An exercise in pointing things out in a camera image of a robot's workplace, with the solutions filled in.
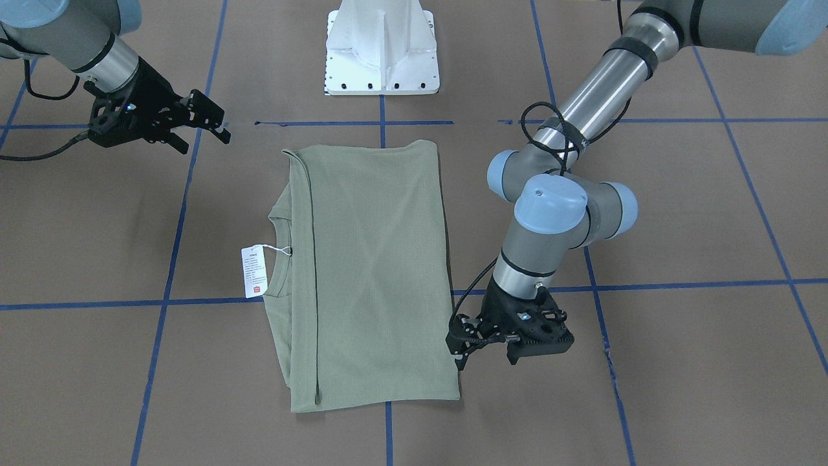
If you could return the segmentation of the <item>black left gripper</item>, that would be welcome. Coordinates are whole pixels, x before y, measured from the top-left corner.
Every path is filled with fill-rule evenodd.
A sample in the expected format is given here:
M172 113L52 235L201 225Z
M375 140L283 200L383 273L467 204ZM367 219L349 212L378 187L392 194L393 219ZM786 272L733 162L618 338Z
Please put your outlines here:
M444 341L458 371L464 370L473 352L499 342L499 334L537 339L540 330L537 310L535 301L509 295L491 278L478 318L455 315L450 321Z

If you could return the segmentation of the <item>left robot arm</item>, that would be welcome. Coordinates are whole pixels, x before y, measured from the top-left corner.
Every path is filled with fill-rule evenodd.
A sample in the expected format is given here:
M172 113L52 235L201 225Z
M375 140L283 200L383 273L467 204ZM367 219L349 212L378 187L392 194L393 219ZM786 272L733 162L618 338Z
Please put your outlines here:
M636 227L567 255L559 286L571 352L509 366L497 345L472 377L529 378L586 347L585 297L623 380L813 378L826 383L826 35L795 56L692 47L645 83L626 121L574 166L629 184Z

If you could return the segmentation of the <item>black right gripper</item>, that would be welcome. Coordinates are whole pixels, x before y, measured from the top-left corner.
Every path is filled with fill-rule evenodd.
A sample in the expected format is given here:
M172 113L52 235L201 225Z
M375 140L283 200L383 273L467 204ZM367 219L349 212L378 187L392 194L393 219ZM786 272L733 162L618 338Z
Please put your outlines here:
M207 130L222 144L229 144L231 133L224 128L225 111L198 89L188 97L177 94L166 78L145 59L139 59L132 92L127 104L134 110L127 115L128 140L179 140L173 130L186 125Z

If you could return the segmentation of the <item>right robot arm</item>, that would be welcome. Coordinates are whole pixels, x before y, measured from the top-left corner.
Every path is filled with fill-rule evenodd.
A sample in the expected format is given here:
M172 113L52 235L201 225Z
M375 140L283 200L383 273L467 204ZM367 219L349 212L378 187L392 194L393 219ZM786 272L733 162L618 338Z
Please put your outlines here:
M20 59L30 83L30 64L50 56L94 97L83 139L111 148L144 140L180 153L189 145L180 127L210 131L223 144L224 109L193 89L181 96L122 36L138 29L137 1L3 1L2 57Z

